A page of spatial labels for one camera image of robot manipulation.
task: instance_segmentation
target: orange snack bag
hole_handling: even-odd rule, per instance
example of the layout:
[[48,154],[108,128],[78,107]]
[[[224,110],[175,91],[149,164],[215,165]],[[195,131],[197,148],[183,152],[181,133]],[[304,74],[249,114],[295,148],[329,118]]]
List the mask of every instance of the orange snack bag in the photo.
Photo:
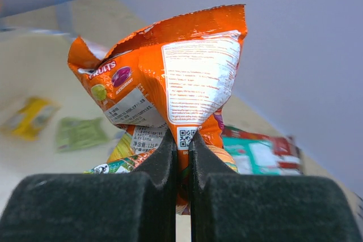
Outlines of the orange snack bag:
[[244,5],[215,7],[134,32],[103,60],[77,38],[68,64],[114,125],[166,122],[183,172],[197,130],[208,145],[223,146],[221,108],[231,95],[246,34]]

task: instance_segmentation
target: snack wrapper pile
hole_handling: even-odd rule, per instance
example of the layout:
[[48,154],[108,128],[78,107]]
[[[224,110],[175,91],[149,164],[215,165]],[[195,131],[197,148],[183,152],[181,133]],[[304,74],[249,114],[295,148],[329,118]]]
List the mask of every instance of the snack wrapper pile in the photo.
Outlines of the snack wrapper pile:
[[77,38],[69,52],[70,69],[110,122],[126,130],[107,164],[90,172],[124,172],[119,166],[125,157],[136,167],[137,159],[155,150],[169,128],[178,147],[181,213],[188,204],[183,186],[188,146],[197,131],[236,169],[222,149],[221,113],[231,96],[246,34],[244,5],[232,5],[155,23],[119,41],[103,59]]

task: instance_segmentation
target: blurred background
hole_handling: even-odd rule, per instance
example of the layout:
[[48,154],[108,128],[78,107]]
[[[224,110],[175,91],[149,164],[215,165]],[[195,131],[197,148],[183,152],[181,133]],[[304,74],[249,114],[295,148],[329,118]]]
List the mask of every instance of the blurred background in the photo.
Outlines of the blurred background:
[[[64,1],[2,0],[2,23],[7,27],[60,29],[111,46],[146,24],[213,6],[245,3],[249,33],[234,95],[280,133],[295,135],[298,146],[309,157],[351,191],[363,196],[363,152],[358,141],[363,123],[362,0],[76,0],[70,6],[62,4],[47,9]],[[29,66],[32,66],[30,60],[48,58],[46,65],[49,69],[65,69],[60,68],[60,64],[60,67],[54,67],[49,62],[65,63],[69,43],[57,36],[52,39],[32,37],[29,42],[28,38],[24,38],[24,32],[19,31],[21,33],[16,38],[11,33],[0,33],[0,52],[4,54],[2,71],[6,67],[8,70],[18,69],[20,61],[11,64],[14,54],[28,60]],[[30,52],[29,46],[38,49]],[[16,73],[25,75],[29,70]],[[0,75],[2,94],[8,93],[4,83],[12,85],[14,79],[5,72]],[[96,105],[89,106],[93,101],[86,93],[83,97],[73,91],[79,88],[79,93],[82,93],[72,75],[69,78],[54,77],[59,82],[54,84],[53,90],[49,90],[44,87],[49,82],[46,76],[43,82],[38,81],[34,86],[30,84],[31,78],[26,82],[23,76],[22,84],[19,83],[18,87],[18,83],[14,84],[14,89],[19,92],[12,92],[5,101],[0,101],[2,116],[9,115],[4,111],[17,101],[17,97],[30,94],[32,90],[56,100],[59,100],[59,94],[71,92],[73,97],[67,98],[70,106],[63,107],[62,111],[75,111],[71,102],[82,98],[83,109],[87,112],[74,114],[84,118],[101,116]],[[58,90],[58,84],[65,79],[69,80],[67,88],[55,95],[54,90]],[[105,130],[109,130],[110,134],[115,133],[107,122],[103,122],[103,126],[108,126]],[[13,143],[6,143],[4,147],[14,148]],[[99,155],[98,151],[94,154],[98,154],[100,163],[106,156]],[[13,164],[19,154],[14,155],[14,160],[9,154],[1,156],[0,164],[15,168],[14,176],[22,175],[20,169],[24,165],[17,167]],[[32,154],[24,156],[29,162],[33,157]],[[78,162],[79,157],[75,156],[74,160]],[[79,169],[77,163],[74,164],[73,168],[69,168],[70,172]]]

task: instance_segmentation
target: green package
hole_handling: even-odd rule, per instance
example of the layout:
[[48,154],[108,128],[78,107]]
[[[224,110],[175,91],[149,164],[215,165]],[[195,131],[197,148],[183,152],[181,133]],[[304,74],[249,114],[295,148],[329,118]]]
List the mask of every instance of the green package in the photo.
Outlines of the green package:
[[56,134],[57,150],[80,150],[108,142],[108,137],[101,128],[101,120],[100,117],[93,120],[63,118]]
[[100,164],[93,169],[86,171],[87,174],[112,174],[112,173],[129,173],[144,162],[154,151],[132,155],[122,158],[108,164]]

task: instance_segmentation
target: qr code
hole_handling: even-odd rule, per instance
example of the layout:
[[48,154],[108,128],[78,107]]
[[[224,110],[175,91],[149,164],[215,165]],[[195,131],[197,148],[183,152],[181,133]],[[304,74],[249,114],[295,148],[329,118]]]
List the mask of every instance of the qr code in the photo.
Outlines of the qr code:
[[179,127],[178,128],[178,149],[188,150],[189,144],[192,141],[197,127]]

